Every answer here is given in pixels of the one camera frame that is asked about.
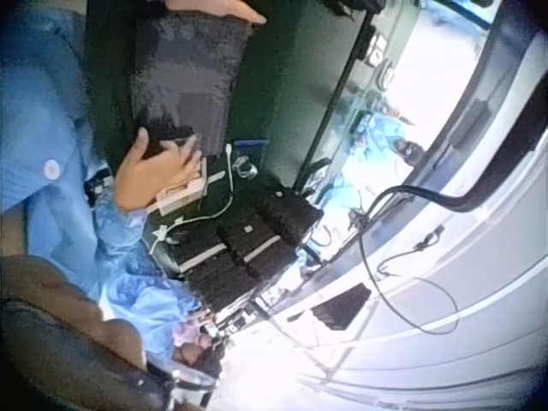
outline shirt button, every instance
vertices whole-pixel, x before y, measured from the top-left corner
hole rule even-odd
[[[61,167],[55,160],[48,160],[44,164],[44,175],[48,180],[56,180],[61,175]]]

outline black cable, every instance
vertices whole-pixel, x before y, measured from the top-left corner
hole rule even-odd
[[[313,242],[318,247],[325,248],[330,246],[333,243],[333,236],[331,235],[331,232],[329,231],[327,227],[323,226],[323,228],[325,232],[327,233],[327,235],[329,236],[329,240],[327,241],[327,244],[322,244],[321,242],[317,242],[316,240],[314,240],[313,235],[310,237],[310,241]]]
[[[405,278],[411,278],[412,280],[415,280],[415,281],[421,281],[423,283],[430,284],[432,287],[435,287],[436,289],[439,289],[442,293],[447,295],[447,298],[449,298],[450,301],[451,301],[451,304],[453,304],[453,308],[455,308],[455,314],[456,314],[456,321],[455,321],[453,327],[450,330],[448,330],[448,331],[428,331],[428,330],[424,330],[421,326],[419,326],[415,323],[412,323],[410,321],[407,321],[407,319],[405,319],[405,322],[408,323],[409,325],[412,325],[414,328],[416,328],[416,329],[418,329],[422,332],[425,332],[426,334],[433,335],[433,336],[443,336],[443,335],[450,334],[451,332],[456,330],[456,327],[458,327],[459,322],[460,322],[461,319],[459,318],[459,307],[456,303],[455,297],[453,297],[453,295],[451,295],[450,292],[447,291],[446,289],[444,289],[441,285],[436,284],[435,282],[433,282],[431,280],[428,280],[428,279],[422,278],[422,277],[401,276],[399,274],[393,274],[391,272],[388,272],[386,269],[383,269],[382,267],[383,267],[383,265],[386,265],[387,263],[389,263],[390,261],[393,261],[395,259],[399,259],[401,257],[405,257],[405,256],[408,256],[408,255],[411,255],[411,254],[414,254],[414,253],[420,253],[420,252],[426,250],[429,247],[435,246],[436,244],[439,243],[439,238],[440,238],[440,236],[438,234],[436,234],[436,240],[434,240],[434,242],[428,243],[424,247],[416,247],[413,250],[406,251],[405,253],[399,253],[399,254],[393,255],[393,256],[389,257],[388,259],[385,259],[384,261],[382,261],[377,267],[377,272],[380,273],[380,274],[383,274],[384,276],[399,277],[399,278],[405,277]]]
[[[384,295],[384,293],[381,291],[380,287],[378,286],[377,280],[376,280],[375,276],[372,274],[371,268],[369,267],[369,264],[367,263],[366,251],[365,251],[365,248],[364,248],[364,245],[363,245],[363,235],[364,235],[366,229],[370,226],[372,212],[374,211],[375,207],[377,207],[378,204],[383,200],[384,197],[387,197],[387,196],[395,194],[395,193],[405,193],[405,194],[416,195],[417,197],[421,197],[422,199],[429,200],[429,201],[431,201],[435,204],[438,204],[439,206],[442,206],[442,207],[444,207],[444,208],[446,208],[450,211],[454,211],[454,212],[471,211],[472,209],[475,208],[476,205],[474,204],[474,201],[471,201],[469,198],[467,198],[467,196],[464,196],[464,197],[450,197],[450,196],[447,196],[447,195],[443,195],[443,194],[440,194],[440,193],[433,192],[433,191],[428,190],[426,188],[419,188],[419,187],[406,186],[406,185],[394,186],[394,187],[390,187],[390,188],[384,190],[373,201],[373,203],[371,204],[371,206],[369,207],[369,209],[367,210],[367,212],[363,216],[363,229],[360,231],[360,233],[358,233],[358,244],[360,246],[361,259],[363,260],[363,264],[366,267],[367,274],[368,274],[369,278],[371,279],[371,281],[373,283],[373,286],[377,290],[378,295],[380,296],[381,300],[383,300],[384,304],[386,304],[386,306],[396,316],[398,316],[401,320],[403,320],[408,325],[411,325],[416,330],[422,331],[425,334],[429,334],[429,335],[432,335],[432,336],[442,336],[442,335],[450,334],[451,332],[456,330],[456,327],[458,326],[458,323],[459,323],[459,318],[458,317],[457,317],[457,320],[455,321],[455,326],[449,331],[438,331],[438,332],[436,332],[436,331],[425,330],[423,327],[421,327],[420,325],[414,323],[413,321],[411,321],[407,317],[405,317],[403,314],[401,314],[397,310],[397,308],[395,308],[388,301],[388,298],[386,298],[386,295]],[[438,237],[437,240],[433,243],[430,243],[430,241],[432,240],[432,238],[435,235]],[[418,253],[420,251],[424,251],[426,248],[431,247],[434,244],[437,244],[438,241],[439,241],[439,233],[437,233],[437,232],[431,233],[430,235],[428,235],[426,237],[426,239],[424,241],[419,243],[415,247],[414,250],[407,251],[405,253],[400,253],[396,256],[392,256],[392,257],[388,258],[387,260],[385,260],[383,263],[385,264],[388,261],[392,261],[393,259],[398,258],[398,257],[403,257],[404,255],[410,255],[411,253]],[[390,275],[392,275],[394,277],[399,277],[396,274],[390,274]],[[453,296],[450,295],[449,292],[447,292],[447,290],[443,289],[441,286],[435,284],[434,282],[432,282],[430,280],[426,280],[425,278],[419,278],[419,277],[412,277],[412,278],[417,280],[417,281],[422,281],[424,283],[429,283],[433,287],[435,287],[437,289],[440,289],[444,294],[446,294],[451,299],[451,302],[453,303],[453,306],[456,308],[456,312],[458,313],[458,306],[456,304],[456,301],[453,298]]]

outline blue surgical gown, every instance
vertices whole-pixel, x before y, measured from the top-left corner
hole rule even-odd
[[[25,202],[28,253],[93,300],[107,295],[145,349],[170,355],[173,325],[199,303],[150,265],[135,264],[148,257],[139,242],[144,213],[120,213],[108,190],[88,205],[84,183],[105,162],[87,119],[83,33],[83,17],[60,9],[19,10],[2,27],[2,213]]]
[[[367,124],[366,148],[358,149],[350,154],[348,161],[359,164],[359,170],[364,182],[379,180],[386,182],[385,188],[400,183],[395,172],[397,154],[392,150],[396,141],[404,139],[409,126],[395,117],[374,112]],[[337,176],[333,188],[324,197],[325,213],[346,212],[351,208],[367,209],[375,200],[374,195],[357,188],[345,181],[343,175]]]

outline person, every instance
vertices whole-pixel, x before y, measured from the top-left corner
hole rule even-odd
[[[210,377],[220,378],[225,340],[219,337],[211,338],[195,317],[176,325],[173,337],[173,355],[166,357],[146,352],[149,364],[169,372],[174,363],[180,363]]]
[[[165,5],[169,10],[199,10],[265,22],[263,16],[239,0],[168,0]],[[113,290],[117,284],[133,283],[133,289],[120,289],[128,298],[156,293],[160,295],[157,303],[170,305],[172,317],[167,321],[154,305],[146,311],[149,315],[154,313],[158,329],[170,335],[173,318],[177,317],[177,322],[185,320],[190,307],[197,306],[197,300],[180,284],[175,286],[161,277],[135,276],[134,271],[128,270],[128,253],[133,250],[143,254],[139,247],[146,221],[144,207],[160,190],[192,179],[198,170],[200,152],[193,150],[194,138],[183,147],[164,141],[163,152],[144,159],[150,136],[141,128],[114,183],[90,206],[85,183],[108,165],[93,144],[86,110],[84,23],[82,15],[66,9],[23,3],[2,26],[2,217],[16,207],[24,208],[24,251],[48,261],[63,274],[71,286],[59,285],[59,276],[47,282],[77,301],[85,300],[82,315],[92,316],[99,334],[102,327],[117,323],[98,326],[105,318],[90,304],[104,296],[106,284],[114,284],[110,288]],[[24,275],[38,276],[25,279],[24,287],[36,288],[33,281],[39,284],[37,272],[30,270]],[[61,313],[62,299],[56,293],[45,293],[40,298]],[[152,339],[140,333],[141,346],[143,340],[146,348]],[[182,354],[177,351],[179,357],[186,356]]]
[[[128,321],[141,335],[147,359],[196,366],[209,354],[211,339],[200,331],[200,301],[177,280],[164,278],[140,241],[98,302],[106,319]]]
[[[165,409],[170,374],[146,364],[129,322],[105,321],[47,260],[14,255],[0,267],[3,409]],[[172,409],[202,409],[180,401]]]
[[[437,27],[447,25],[464,33],[479,35],[480,32],[478,32],[477,27],[471,24],[467,17],[447,9],[446,6],[450,6],[452,3],[456,6],[456,9],[461,9],[465,15],[475,15],[486,24],[493,23],[497,12],[497,7],[492,7],[495,4],[493,0],[450,0],[442,3],[427,0],[423,1],[422,8],[430,13],[432,23]]]
[[[401,119],[399,110],[386,105],[387,110],[375,111],[368,120],[366,130],[358,135],[353,152],[348,156],[342,171],[332,180],[321,197],[325,216],[322,224],[330,233],[327,247],[311,241],[311,247],[320,255],[331,253],[348,239],[353,227],[354,211],[364,212],[386,188],[402,183],[398,164],[416,167],[425,155],[424,148],[407,135],[413,127]],[[341,227],[348,227],[346,232]]]

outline black device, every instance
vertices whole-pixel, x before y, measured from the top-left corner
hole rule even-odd
[[[324,212],[289,188],[258,197],[253,205],[263,221],[291,247],[299,247]]]
[[[259,282],[260,289],[297,260],[295,249],[254,211],[222,224],[217,232],[235,259]]]
[[[148,130],[148,147],[143,158],[150,158],[161,153],[164,148],[160,141],[174,141],[178,146],[183,146],[193,135],[196,136],[196,142],[193,145],[193,151],[201,150],[201,135],[196,134],[194,129],[187,124],[176,126],[168,116],[161,118],[148,118],[144,111],[137,116],[137,128],[144,127]]]
[[[223,251],[194,267],[186,276],[190,289],[214,313],[236,310],[254,292],[257,282]]]
[[[84,183],[87,202],[90,207],[95,206],[95,202],[103,191],[108,190],[114,183],[114,177],[109,169],[101,169],[95,176]]]
[[[352,323],[370,296],[371,290],[360,283],[314,307],[312,313],[330,330],[343,331]]]
[[[226,250],[214,227],[174,230],[167,239],[171,259],[185,277],[194,267]]]

